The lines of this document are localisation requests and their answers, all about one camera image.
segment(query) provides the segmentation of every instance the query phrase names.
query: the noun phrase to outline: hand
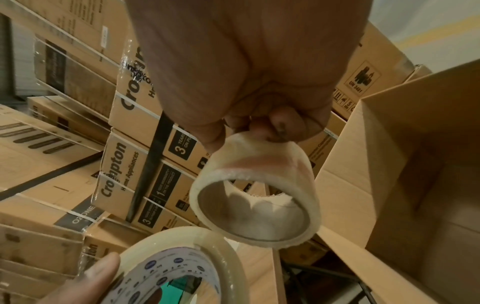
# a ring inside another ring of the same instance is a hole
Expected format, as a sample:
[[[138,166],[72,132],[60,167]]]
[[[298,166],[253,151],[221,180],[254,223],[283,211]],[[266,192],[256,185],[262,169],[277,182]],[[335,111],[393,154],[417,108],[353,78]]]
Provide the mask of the hand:
[[[270,141],[328,122],[372,0],[127,0],[163,110],[213,152],[222,119]]]
[[[96,304],[115,277],[119,265],[119,255],[110,253],[37,304]],[[162,289],[159,288],[145,304],[158,304],[161,298]]]

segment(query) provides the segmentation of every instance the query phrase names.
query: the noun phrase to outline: wooden surface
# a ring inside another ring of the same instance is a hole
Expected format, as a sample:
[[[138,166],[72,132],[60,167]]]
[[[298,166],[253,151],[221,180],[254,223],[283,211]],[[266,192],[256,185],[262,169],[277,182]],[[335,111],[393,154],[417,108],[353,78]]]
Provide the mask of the wooden surface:
[[[286,304],[279,252],[270,248],[240,244],[236,250],[249,283],[250,303]],[[196,304],[220,303],[219,296],[208,284],[197,290]]]

